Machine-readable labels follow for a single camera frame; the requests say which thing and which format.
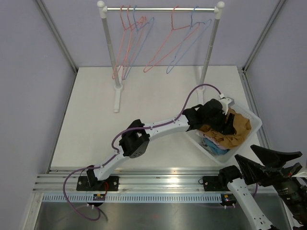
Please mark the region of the blue tank top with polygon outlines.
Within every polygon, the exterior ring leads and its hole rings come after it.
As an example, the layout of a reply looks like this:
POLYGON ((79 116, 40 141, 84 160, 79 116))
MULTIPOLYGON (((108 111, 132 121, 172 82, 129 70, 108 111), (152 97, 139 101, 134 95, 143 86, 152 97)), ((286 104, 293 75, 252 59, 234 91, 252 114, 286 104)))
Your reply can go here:
POLYGON ((207 141, 206 145, 210 148, 212 153, 216 155, 225 155, 229 150, 228 149, 221 149, 217 147, 213 142, 207 141))

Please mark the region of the brown tank top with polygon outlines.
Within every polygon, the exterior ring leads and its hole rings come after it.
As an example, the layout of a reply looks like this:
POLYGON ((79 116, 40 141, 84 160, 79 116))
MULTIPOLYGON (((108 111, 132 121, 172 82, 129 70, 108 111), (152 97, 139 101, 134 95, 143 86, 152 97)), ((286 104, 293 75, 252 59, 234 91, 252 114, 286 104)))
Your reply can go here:
POLYGON ((242 143, 244 143, 252 130, 250 120, 245 118, 242 114, 237 113, 235 110, 230 108, 228 110, 227 117, 230 115, 234 115, 234 134, 222 134, 212 129, 209 125, 203 125, 199 130, 205 138, 209 139, 216 146, 225 150, 232 150, 240 146, 242 143))

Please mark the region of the light blue hanger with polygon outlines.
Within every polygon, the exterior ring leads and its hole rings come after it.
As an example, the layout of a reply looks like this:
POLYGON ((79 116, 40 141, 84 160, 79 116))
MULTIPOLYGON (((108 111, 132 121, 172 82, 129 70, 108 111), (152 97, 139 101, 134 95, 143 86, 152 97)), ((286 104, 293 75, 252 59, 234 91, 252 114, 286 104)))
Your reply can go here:
POLYGON ((130 29, 133 40, 128 45, 126 66, 121 77, 123 81, 127 79, 154 25, 154 17, 148 19, 146 16, 141 16, 139 20, 136 20, 136 8, 137 6, 135 5, 132 10, 133 24, 130 26, 130 29))

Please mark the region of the pink tank top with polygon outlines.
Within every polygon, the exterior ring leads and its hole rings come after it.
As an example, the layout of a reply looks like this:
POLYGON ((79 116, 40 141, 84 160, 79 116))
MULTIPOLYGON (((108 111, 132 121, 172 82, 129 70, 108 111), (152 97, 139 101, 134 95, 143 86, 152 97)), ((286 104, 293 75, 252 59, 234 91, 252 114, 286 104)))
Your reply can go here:
POLYGON ((215 139, 213 139, 212 137, 204 136, 203 138, 208 139, 209 141, 211 141, 211 142, 214 143, 215 145, 219 145, 219 142, 216 141, 215 139))

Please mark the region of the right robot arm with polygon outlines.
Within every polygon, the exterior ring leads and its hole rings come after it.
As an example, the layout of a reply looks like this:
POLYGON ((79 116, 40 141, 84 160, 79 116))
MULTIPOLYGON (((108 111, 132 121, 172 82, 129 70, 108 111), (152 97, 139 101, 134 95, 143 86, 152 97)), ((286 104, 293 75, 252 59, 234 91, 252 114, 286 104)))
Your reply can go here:
POLYGON ((301 184, 299 179, 303 181, 307 179, 302 175, 303 167, 300 163, 285 167, 288 161, 300 158, 302 152, 280 152, 257 145, 251 145, 250 148, 260 163, 236 154, 238 166, 227 166, 220 169, 217 176, 203 176, 199 179, 204 191, 222 192, 223 207, 239 204, 252 229, 274 230, 276 227, 264 215, 247 188, 251 184, 272 186, 292 213, 293 218, 299 223, 298 229, 305 230, 307 228, 307 186, 301 184))

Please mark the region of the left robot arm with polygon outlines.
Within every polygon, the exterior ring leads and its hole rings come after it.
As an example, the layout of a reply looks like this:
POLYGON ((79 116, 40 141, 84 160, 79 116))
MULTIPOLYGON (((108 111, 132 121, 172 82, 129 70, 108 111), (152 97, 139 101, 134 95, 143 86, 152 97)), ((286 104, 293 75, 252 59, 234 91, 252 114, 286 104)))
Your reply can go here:
POLYGON ((208 126, 222 134, 234 134, 234 114, 229 113, 234 100, 224 97, 220 100, 211 99, 204 105, 197 105, 184 109, 178 116, 169 121, 144 124, 141 120, 134 120, 119 136, 118 146, 114 146, 114 153, 101 165, 91 165, 85 169, 86 175, 79 176, 77 191, 117 191, 114 183, 119 181, 112 172, 123 162, 142 156, 155 139, 177 132, 201 130, 208 126))

